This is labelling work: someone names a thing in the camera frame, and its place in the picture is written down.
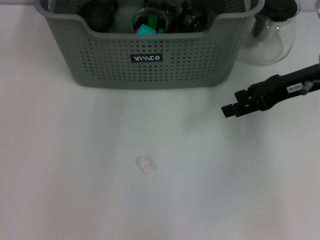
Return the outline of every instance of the gray plastic basket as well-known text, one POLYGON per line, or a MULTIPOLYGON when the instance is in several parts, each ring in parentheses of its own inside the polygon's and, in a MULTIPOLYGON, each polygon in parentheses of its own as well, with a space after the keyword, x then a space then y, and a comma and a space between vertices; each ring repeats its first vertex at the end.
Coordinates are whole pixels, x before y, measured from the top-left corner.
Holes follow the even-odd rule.
POLYGON ((35 0, 35 8, 45 16, 79 84, 120 89, 192 88, 223 82, 250 20, 264 5, 264 0, 203 0, 219 14, 207 31, 141 36, 130 33, 130 24, 143 0, 119 0, 112 27, 117 33, 89 29, 75 14, 87 1, 35 0), (132 63, 132 54, 162 54, 163 61, 132 63))

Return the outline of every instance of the white tabletop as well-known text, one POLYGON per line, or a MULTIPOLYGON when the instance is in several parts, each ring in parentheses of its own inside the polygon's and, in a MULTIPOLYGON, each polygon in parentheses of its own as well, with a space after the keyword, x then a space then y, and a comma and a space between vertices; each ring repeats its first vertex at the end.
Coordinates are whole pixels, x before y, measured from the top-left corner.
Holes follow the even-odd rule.
POLYGON ((320 92, 225 118, 234 92, 318 63, 320 20, 291 53, 236 62, 216 87, 78 85, 45 19, 0 6, 1 240, 318 240, 320 92), (145 175, 136 158, 156 165, 145 175))

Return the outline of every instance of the green object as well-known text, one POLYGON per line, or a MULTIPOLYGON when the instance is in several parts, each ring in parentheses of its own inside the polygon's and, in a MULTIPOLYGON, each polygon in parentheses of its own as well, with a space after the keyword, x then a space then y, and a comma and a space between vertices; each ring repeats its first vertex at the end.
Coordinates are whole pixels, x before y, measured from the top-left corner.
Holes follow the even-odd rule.
POLYGON ((157 20, 158 20, 158 16, 157 15, 150 14, 149 15, 149 19, 148 19, 148 27, 153 29, 153 30, 156 30, 157 20))

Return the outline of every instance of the teal object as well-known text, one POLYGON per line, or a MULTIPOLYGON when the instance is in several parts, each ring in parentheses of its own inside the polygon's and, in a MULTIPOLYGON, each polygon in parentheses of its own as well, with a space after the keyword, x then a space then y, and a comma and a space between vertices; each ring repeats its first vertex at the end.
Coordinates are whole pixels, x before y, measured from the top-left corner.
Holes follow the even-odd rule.
POLYGON ((141 27, 139 28, 137 34, 156 34, 156 31, 153 30, 152 28, 148 27, 147 25, 142 24, 141 27))

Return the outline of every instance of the black lid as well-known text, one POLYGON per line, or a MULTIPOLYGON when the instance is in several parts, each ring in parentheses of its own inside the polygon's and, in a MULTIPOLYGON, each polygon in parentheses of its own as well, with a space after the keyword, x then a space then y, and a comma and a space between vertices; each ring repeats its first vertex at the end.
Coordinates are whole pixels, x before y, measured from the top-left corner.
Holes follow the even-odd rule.
POLYGON ((284 22, 293 18, 298 11, 295 0, 265 0, 260 14, 274 22, 284 22))

